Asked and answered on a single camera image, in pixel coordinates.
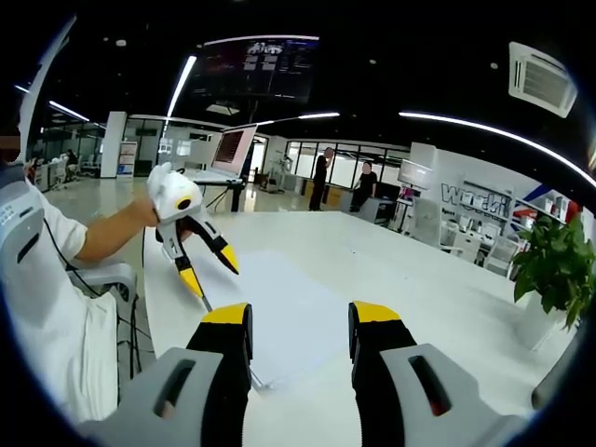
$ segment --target white table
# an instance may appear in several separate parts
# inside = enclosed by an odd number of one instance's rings
[[[232,190],[232,212],[238,211],[240,193],[244,189],[244,180],[231,175],[224,175],[212,170],[184,169],[189,180],[201,186],[225,186]]]
[[[528,415],[530,394],[566,348],[566,332],[544,352],[519,345],[512,324],[513,283],[408,237],[340,212],[218,214],[214,223],[237,253],[277,250],[345,299],[388,305],[417,343],[431,343],[480,384],[481,398],[500,413]],[[198,237],[187,251],[205,250]],[[148,229],[143,249],[145,299],[156,355],[185,347],[204,311],[175,309],[183,284]],[[360,446],[358,407],[346,351],[284,388],[251,390],[244,440],[249,446]]]

